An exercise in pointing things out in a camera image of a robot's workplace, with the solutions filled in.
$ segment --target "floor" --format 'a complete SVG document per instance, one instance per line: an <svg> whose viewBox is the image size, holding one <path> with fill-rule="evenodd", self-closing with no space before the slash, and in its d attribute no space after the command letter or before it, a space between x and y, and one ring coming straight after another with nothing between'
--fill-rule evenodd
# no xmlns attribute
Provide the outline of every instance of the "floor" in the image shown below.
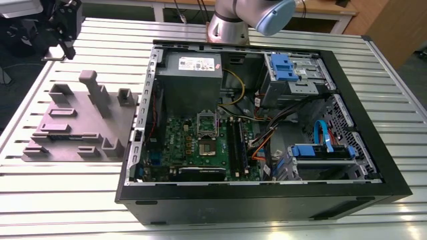
<svg viewBox="0 0 427 240"><path fill-rule="evenodd" d="M97 18L121 18L130 20L154 21L155 16L147 12L142 14L139 10L129 11L123 15L117 15L118 6L106 5L103 8L91 4L85 5L85 16ZM185 12L187 20L193 24L203 24L202 14L197 10ZM167 22L181 22L175 9L165 10L165 19ZM12 78L8 85L0 84L0 134L8 125L12 115L26 97L26 94L36 80L43 69L44 62L38 56L15 57L0 45L0 67ZM406 64L398 70L398 73L409 85L413 93L418 97L425 108L427 108L427 57L419 59L414 54Z"/></svg>
<svg viewBox="0 0 427 240"><path fill-rule="evenodd" d="M427 109L427 57L421 59L413 54L398 69L401 78L411 89L425 109Z"/></svg>

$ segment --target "wooden cabinet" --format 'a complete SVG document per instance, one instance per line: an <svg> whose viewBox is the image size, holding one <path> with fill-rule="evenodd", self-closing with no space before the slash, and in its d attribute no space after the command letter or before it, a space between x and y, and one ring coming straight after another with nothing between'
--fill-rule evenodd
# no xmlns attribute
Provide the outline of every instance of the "wooden cabinet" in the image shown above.
<svg viewBox="0 0 427 240"><path fill-rule="evenodd" d="M351 0L359 10L345 34L369 35L398 69L427 40L427 0Z"/></svg>

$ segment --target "connector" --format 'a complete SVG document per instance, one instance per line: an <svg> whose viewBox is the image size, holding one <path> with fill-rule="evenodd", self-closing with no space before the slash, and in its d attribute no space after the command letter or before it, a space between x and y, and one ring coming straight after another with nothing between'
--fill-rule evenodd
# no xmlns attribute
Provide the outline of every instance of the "connector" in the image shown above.
<svg viewBox="0 0 427 240"><path fill-rule="evenodd" d="M183 14L179 14L181 20L185 24L187 24L187 18Z"/></svg>

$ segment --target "white sticker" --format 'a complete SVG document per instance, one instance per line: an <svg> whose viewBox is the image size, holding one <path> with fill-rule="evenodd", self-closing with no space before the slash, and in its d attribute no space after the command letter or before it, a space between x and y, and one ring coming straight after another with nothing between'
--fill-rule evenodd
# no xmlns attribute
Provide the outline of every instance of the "white sticker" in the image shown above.
<svg viewBox="0 0 427 240"><path fill-rule="evenodd" d="M182 57L179 59L179 70L215 71L214 58Z"/></svg>
<svg viewBox="0 0 427 240"><path fill-rule="evenodd" d="M297 73L297 74L303 74L303 75L307 74L307 73L306 73L306 70L303 70L303 69L295 69L295 73Z"/></svg>
<svg viewBox="0 0 427 240"><path fill-rule="evenodd" d="M270 167L267 166L267 164L265 165L263 170L267 173L267 175L270 176L271 170L270 170Z"/></svg>
<svg viewBox="0 0 427 240"><path fill-rule="evenodd" d="M261 107L262 105L262 99L259 97L255 98L255 107Z"/></svg>
<svg viewBox="0 0 427 240"><path fill-rule="evenodd" d="M283 151L281 151L279 149L275 151L274 156L275 157L281 157L283 154Z"/></svg>

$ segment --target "yellow wire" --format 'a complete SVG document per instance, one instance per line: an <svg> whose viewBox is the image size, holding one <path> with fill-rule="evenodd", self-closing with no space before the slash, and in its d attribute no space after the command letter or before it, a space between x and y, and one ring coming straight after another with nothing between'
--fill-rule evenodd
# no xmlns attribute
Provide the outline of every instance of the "yellow wire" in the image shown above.
<svg viewBox="0 0 427 240"><path fill-rule="evenodd" d="M242 94L241 94L241 97L238 98L238 100L233 101L230 103L219 104L219 106L230 106L230 105L234 105L235 103L238 103L243 99L243 97L246 95L246 84L243 83L242 78L233 71L230 71L229 69L225 69L225 68L223 68L223 70L226 72L231 73L231 75L234 75L234 77L239 80L241 85L242 85Z"/></svg>

